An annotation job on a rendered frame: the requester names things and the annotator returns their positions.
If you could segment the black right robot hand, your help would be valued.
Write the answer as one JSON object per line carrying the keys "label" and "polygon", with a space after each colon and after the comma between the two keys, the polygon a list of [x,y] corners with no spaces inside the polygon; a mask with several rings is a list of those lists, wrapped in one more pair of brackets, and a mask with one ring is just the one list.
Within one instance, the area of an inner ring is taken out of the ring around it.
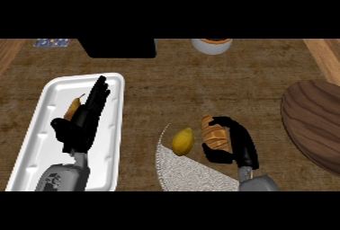
{"label": "black right robot hand", "polygon": [[213,117],[209,125],[230,128],[232,152],[212,149],[207,144],[203,144],[207,160],[216,164],[237,162],[238,167],[250,166],[256,170],[259,168],[256,145],[246,127],[228,116]]}

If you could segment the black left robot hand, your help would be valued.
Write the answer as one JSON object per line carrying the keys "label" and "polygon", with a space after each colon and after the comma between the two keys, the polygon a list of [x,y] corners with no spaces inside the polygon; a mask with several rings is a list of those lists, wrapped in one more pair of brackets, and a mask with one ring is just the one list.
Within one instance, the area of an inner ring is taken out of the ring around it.
{"label": "black left robot hand", "polygon": [[71,119],[55,118],[51,126],[57,140],[64,144],[62,152],[86,153],[94,145],[98,134],[98,123],[111,94],[107,77],[102,75],[92,87],[86,103],[80,105]]}

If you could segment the golden brown croissant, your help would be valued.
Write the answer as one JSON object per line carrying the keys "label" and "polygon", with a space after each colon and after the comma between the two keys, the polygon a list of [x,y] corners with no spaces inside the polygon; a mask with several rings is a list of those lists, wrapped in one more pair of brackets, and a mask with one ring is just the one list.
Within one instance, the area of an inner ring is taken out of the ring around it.
{"label": "golden brown croissant", "polygon": [[209,123],[213,117],[207,114],[203,115],[203,142],[213,150],[231,151],[230,133],[228,130],[219,125],[213,126]]}

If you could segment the round speckled placemat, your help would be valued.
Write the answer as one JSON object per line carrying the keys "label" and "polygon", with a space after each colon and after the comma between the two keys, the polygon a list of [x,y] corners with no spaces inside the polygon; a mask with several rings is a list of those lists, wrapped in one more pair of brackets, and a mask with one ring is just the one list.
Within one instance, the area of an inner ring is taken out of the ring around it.
{"label": "round speckled placemat", "polygon": [[178,156],[163,145],[163,137],[160,135],[156,150],[156,172],[163,191],[237,191],[240,182],[187,156]]}

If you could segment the dark wooden bowl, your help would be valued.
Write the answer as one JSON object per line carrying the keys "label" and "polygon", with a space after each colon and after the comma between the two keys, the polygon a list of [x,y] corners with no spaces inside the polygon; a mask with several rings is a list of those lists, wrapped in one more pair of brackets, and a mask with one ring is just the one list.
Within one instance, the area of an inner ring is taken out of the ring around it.
{"label": "dark wooden bowl", "polygon": [[296,82],[281,97],[281,122],[305,157],[340,177],[340,86]]}

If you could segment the brown pear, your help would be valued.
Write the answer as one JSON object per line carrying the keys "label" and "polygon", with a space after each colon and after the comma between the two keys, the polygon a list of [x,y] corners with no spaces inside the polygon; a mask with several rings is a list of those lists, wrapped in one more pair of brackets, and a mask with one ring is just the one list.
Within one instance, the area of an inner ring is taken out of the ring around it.
{"label": "brown pear", "polygon": [[67,112],[64,114],[64,119],[65,120],[71,120],[73,119],[73,115],[74,115],[74,113],[76,113],[76,111],[77,111],[77,109],[79,109],[79,107],[82,105],[82,100],[80,99],[82,99],[82,97],[85,95],[86,94],[83,93],[77,98],[74,98],[73,103],[70,105],[70,108],[68,108],[68,110],[67,110]]}

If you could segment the white rectangular tray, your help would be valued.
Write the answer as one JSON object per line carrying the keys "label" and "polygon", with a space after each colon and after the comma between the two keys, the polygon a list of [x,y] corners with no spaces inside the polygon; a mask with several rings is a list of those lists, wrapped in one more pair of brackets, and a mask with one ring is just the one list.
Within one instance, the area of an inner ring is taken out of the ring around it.
{"label": "white rectangular tray", "polygon": [[89,191],[114,191],[119,180],[120,144],[125,107],[125,77],[117,73],[74,75],[55,78],[45,86],[31,124],[23,141],[9,177],[8,191],[33,191],[48,167],[71,164],[74,158],[62,152],[51,121],[64,116],[74,99],[85,100],[99,77],[107,78],[111,94],[99,117],[95,143],[88,153]]}

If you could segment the yellow lemon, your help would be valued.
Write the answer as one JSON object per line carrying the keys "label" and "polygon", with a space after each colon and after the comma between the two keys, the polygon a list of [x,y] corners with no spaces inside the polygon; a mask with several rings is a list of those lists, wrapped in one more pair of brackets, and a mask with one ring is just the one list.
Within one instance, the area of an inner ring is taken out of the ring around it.
{"label": "yellow lemon", "polygon": [[194,133],[191,128],[184,128],[173,136],[172,149],[176,155],[187,155],[193,149]]}

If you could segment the black box appliance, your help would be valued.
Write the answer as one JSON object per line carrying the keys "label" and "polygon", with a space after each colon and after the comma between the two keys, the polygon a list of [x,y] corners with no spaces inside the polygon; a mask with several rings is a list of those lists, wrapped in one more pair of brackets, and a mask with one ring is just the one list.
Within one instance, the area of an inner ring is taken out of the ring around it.
{"label": "black box appliance", "polygon": [[79,39],[92,58],[156,58],[154,39]]}

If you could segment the blue patterned cloth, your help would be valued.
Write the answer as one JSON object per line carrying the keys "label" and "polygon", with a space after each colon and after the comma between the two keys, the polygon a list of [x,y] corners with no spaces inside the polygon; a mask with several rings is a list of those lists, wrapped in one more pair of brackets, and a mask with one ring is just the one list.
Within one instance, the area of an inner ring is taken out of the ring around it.
{"label": "blue patterned cloth", "polygon": [[70,42],[70,39],[37,39],[34,46],[37,48],[65,48]]}

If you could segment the white cup with orange rim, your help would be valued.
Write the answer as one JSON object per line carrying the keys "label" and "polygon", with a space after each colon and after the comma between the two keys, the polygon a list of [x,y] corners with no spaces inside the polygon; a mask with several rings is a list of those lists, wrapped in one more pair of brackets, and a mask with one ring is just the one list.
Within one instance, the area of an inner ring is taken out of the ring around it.
{"label": "white cup with orange rim", "polygon": [[232,39],[209,40],[209,39],[193,39],[191,44],[194,48],[207,55],[219,55],[230,49]]}

